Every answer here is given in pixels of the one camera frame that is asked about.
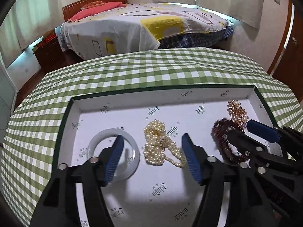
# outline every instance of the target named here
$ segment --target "pink pillow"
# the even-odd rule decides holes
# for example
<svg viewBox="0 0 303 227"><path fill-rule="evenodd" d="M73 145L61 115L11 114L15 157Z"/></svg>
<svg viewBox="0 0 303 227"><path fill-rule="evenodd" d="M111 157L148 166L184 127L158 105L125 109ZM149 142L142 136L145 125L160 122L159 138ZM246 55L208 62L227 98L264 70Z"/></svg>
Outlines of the pink pillow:
<svg viewBox="0 0 303 227"><path fill-rule="evenodd" d="M102 1L95 1L95 2L90 2L85 4L82 8L80 8L80 10L84 10L84 9L88 9L91 7L98 7L98 6L102 6L105 2Z"/></svg>
<svg viewBox="0 0 303 227"><path fill-rule="evenodd" d="M81 10L80 12L76 13L72 18L68 20L68 22L75 22L79 21L81 19L84 19L88 16L92 16L104 11L108 11L111 9L114 9L116 7L126 7L126 4L123 4L122 2L107 2L104 3L102 6L87 8L84 10Z"/></svg>

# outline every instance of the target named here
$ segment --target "green gingham tablecloth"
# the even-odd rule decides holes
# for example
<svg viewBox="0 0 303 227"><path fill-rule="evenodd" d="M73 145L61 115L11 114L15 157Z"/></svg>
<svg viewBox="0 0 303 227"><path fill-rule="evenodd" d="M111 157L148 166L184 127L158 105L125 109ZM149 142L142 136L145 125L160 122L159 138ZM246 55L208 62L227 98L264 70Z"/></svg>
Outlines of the green gingham tablecloth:
<svg viewBox="0 0 303 227"><path fill-rule="evenodd" d="M255 85L279 126L303 130L293 92L252 59L229 51L188 48L136 52L81 62L48 73L11 117L1 177L4 197L28 226L52 168L57 132L72 96L184 84Z"/></svg>

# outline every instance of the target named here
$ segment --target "gold brooch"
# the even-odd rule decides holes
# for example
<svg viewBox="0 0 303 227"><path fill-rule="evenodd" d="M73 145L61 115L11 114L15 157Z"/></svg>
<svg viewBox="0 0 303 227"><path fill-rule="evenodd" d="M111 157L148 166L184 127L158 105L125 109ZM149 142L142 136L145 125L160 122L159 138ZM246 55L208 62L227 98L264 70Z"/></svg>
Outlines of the gold brooch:
<svg viewBox="0 0 303 227"><path fill-rule="evenodd" d="M238 100L232 100L228 102L228 113L231 120L237 123L240 127L245 128L248 120L247 112L242 108L241 103Z"/></svg>

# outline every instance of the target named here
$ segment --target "yellow pattern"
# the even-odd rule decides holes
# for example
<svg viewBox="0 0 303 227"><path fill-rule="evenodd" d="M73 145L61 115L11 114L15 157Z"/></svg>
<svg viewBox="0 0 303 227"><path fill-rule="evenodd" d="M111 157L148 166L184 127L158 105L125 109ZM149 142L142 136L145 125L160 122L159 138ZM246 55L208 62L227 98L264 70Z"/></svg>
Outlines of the yellow pattern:
<svg viewBox="0 0 303 227"><path fill-rule="evenodd" d="M178 16L157 16L142 19L140 22L158 41L167 37L167 29L175 30L175 35L185 31L183 20Z"/></svg>
<svg viewBox="0 0 303 227"><path fill-rule="evenodd" d="M162 7L150 7L150 10L164 10Z"/></svg>
<svg viewBox="0 0 303 227"><path fill-rule="evenodd" d="M116 54L116 46L115 43L113 42L113 40L111 40L110 38L103 38L104 42L105 42L105 47L106 47L106 51L109 54Z"/></svg>
<svg viewBox="0 0 303 227"><path fill-rule="evenodd" d="M170 4L170 3L160 3L160 4L168 5L168 6L171 6L171 7L182 7L182 5L180 5L180 4Z"/></svg>

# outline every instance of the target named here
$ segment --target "pearl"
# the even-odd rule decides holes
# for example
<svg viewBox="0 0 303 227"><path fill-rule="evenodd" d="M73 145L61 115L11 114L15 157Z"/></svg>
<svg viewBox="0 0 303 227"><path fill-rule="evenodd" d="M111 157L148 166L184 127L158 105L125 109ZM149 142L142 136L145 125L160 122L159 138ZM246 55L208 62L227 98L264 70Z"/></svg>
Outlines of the pearl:
<svg viewBox="0 0 303 227"><path fill-rule="evenodd" d="M144 145L144 158L146 162L159 166L164 163L164 160L169 161L177 167L183 167L186 159L180 152L175 141L172 141L166 134L165 124L161 121L154 120L144 128L146 144ZM164 149L168 148L181 163L168 158L164 154Z"/></svg>

